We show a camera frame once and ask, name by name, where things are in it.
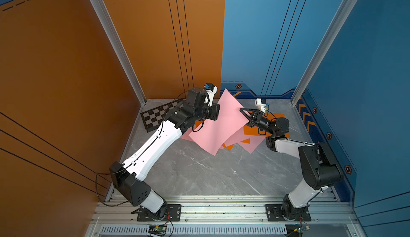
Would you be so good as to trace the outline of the large curved pink paper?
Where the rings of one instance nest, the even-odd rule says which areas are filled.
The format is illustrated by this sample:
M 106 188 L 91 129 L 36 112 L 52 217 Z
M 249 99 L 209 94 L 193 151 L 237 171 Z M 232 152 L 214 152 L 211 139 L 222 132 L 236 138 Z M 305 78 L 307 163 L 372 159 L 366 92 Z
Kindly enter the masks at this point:
M 218 105 L 218 119 L 206 119 L 202 129 L 189 134 L 199 147 L 211 155 L 216 155 L 225 141 L 249 122 L 240 111 L 241 103 L 228 90 L 224 90 Z

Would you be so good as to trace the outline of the large orange paper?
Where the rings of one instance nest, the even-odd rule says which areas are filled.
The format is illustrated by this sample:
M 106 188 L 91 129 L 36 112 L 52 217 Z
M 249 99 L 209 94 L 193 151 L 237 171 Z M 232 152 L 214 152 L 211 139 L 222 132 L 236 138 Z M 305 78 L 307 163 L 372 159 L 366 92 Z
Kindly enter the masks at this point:
M 249 122 L 243 127 L 245 135 L 282 138 L 289 132 L 289 120 L 284 117 L 269 119 L 260 111 L 244 112 Z

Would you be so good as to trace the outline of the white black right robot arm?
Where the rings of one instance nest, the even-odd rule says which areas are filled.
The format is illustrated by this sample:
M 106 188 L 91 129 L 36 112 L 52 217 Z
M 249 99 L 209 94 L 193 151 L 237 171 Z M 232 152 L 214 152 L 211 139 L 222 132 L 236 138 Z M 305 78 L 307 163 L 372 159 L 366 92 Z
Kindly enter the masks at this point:
M 303 179 L 297 187 L 285 195 L 279 216 L 285 221 L 300 219 L 308 212 L 310 202 L 323 190 L 341 182 L 343 170 L 330 146 L 326 143 L 307 143 L 288 139 L 289 120 L 280 117 L 269 120 L 259 109 L 241 108 L 251 128 L 270 134 L 267 147 L 300 160 Z

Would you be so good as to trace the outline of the pink paper top right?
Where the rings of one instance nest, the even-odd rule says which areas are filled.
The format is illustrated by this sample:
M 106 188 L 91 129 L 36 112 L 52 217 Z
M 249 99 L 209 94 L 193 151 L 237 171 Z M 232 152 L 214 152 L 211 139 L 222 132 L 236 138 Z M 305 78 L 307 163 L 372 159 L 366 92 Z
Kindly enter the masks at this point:
M 242 127 L 235 134 L 237 144 L 249 153 L 252 153 L 265 140 L 265 136 L 258 133 L 258 128 L 249 126 Z

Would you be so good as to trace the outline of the pink paper underneath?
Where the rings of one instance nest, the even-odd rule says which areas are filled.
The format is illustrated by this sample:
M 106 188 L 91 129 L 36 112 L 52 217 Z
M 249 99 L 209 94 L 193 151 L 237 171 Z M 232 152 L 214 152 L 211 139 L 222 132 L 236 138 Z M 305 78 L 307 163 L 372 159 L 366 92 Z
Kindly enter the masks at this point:
M 188 129 L 181 137 L 180 139 L 184 139 L 187 141 L 192 141 L 194 142 L 194 140 L 190 137 L 190 134 L 192 133 L 192 129 Z

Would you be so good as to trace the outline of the black grey chessboard case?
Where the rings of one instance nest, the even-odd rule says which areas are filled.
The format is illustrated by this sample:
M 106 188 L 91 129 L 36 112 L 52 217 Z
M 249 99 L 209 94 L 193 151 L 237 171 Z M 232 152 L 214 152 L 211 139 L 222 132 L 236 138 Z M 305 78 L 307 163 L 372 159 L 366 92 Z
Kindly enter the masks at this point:
M 147 132 L 156 130 L 162 123 L 167 112 L 175 108 L 183 99 L 173 100 L 140 113 L 144 128 Z

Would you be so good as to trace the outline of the green circuit board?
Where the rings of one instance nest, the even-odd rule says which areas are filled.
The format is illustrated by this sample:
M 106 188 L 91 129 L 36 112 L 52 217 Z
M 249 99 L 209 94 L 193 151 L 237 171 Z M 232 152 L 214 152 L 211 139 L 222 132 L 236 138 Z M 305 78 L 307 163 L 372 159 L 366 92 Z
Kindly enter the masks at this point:
M 167 234 L 167 225 L 149 225 L 148 237 L 165 237 Z
M 304 232 L 310 231 L 311 227 L 308 225 L 299 226 L 299 225 L 286 225 L 285 237 L 302 237 Z

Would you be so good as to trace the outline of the left green circuit board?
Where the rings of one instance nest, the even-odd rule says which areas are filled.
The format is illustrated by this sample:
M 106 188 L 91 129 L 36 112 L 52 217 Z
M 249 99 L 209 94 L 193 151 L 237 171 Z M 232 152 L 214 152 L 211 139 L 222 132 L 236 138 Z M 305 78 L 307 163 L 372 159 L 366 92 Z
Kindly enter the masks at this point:
M 167 234 L 167 225 L 149 225 L 148 237 L 165 237 Z

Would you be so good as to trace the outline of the ventilation grille strip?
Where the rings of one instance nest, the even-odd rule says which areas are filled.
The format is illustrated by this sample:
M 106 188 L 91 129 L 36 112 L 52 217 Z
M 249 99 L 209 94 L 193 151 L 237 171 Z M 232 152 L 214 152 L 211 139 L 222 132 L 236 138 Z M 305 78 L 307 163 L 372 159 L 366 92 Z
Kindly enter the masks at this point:
M 115 225 L 107 224 L 101 227 L 100 235 L 147 236 L 154 229 L 153 225 Z M 272 236 L 287 234 L 283 224 L 273 225 L 228 225 L 228 224 L 197 224 L 169 226 L 166 234 L 182 235 L 253 235 Z

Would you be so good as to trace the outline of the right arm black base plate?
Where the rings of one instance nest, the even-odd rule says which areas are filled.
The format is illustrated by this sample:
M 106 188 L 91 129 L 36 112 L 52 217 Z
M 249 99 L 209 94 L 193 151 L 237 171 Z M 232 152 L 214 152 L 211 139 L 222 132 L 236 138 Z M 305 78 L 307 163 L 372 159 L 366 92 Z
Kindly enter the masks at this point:
M 280 204 L 265 205 L 269 222 L 310 222 L 312 221 L 307 207 L 293 208 L 292 206 Z

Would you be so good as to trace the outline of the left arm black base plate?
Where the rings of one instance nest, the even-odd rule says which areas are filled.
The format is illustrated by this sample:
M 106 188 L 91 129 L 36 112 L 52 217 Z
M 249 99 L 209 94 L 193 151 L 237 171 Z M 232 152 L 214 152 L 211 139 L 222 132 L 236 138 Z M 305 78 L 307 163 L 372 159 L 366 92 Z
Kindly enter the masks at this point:
M 179 222 L 181 216 L 181 204 L 163 205 L 157 212 L 151 212 L 147 208 L 140 208 L 138 211 L 138 222 Z

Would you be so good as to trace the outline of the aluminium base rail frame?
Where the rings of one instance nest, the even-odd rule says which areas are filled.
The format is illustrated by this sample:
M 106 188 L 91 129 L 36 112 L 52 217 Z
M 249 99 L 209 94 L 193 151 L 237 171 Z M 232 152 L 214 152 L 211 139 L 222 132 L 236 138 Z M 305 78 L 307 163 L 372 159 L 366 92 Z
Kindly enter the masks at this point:
M 116 196 L 111 203 L 99 204 L 86 231 L 88 237 L 148 237 L 100 235 L 103 225 L 161 225 L 175 226 L 197 224 L 228 225 L 308 225 L 310 231 L 303 237 L 363 237 L 362 228 L 351 206 L 339 202 L 332 196 L 319 196 L 310 204 L 308 210 L 310 222 L 269 222 L 265 205 L 280 204 L 281 199 L 272 196 L 169 196 L 168 204 L 181 204 L 179 222 L 138 222 L 138 208 L 125 204 Z M 285 235 L 253 236 L 253 235 L 172 235 L 165 237 L 285 237 Z

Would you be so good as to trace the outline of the left aluminium corner post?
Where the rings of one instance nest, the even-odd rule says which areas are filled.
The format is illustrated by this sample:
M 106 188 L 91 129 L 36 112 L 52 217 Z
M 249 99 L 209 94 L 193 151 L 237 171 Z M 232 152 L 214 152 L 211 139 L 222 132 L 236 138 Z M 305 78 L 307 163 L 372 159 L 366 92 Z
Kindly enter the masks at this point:
M 143 106 L 146 104 L 146 97 L 143 92 L 142 86 L 137 78 L 137 75 L 132 67 L 131 61 L 128 57 L 126 49 L 121 41 L 121 38 L 116 30 L 110 13 L 104 3 L 104 0 L 90 0 L 94 11 L 105 31 L 108 40 L 132 86 L 135 95 L 137 96 L 140 104 Z

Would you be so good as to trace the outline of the aluminium corner post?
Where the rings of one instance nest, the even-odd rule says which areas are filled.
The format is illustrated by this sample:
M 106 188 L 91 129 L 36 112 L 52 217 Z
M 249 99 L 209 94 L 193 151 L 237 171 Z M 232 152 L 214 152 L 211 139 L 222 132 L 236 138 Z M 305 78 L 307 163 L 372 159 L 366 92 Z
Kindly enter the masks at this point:
M 94 11 L 105 31 L 108 40 L 132 86 L 135 95 L 137 96 L 140 104 L 143 106 L 146 104 L 146 97 L 143 92 L 142 86 L 137 78 L 137 75 L 132 67 L 131 61 L 128 57 L 126 49 L 121 41 L 121 38 L 116 30 L 110 13 L 104 3 L 104 0 L 90 0 Z
M 290 103 L 296 106 L 358 0 L 342 0 L 319 46 L 298 83 Z

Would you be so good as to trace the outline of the right aluminium corner post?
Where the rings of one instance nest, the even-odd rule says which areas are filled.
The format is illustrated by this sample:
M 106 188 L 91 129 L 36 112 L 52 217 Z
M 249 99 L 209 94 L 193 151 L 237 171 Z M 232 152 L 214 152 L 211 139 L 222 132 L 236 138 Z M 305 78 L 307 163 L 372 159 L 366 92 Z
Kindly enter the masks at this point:
M 290 103 L 296 106 L 358 0 L 342 0 L 319 46 L 298 83 Z

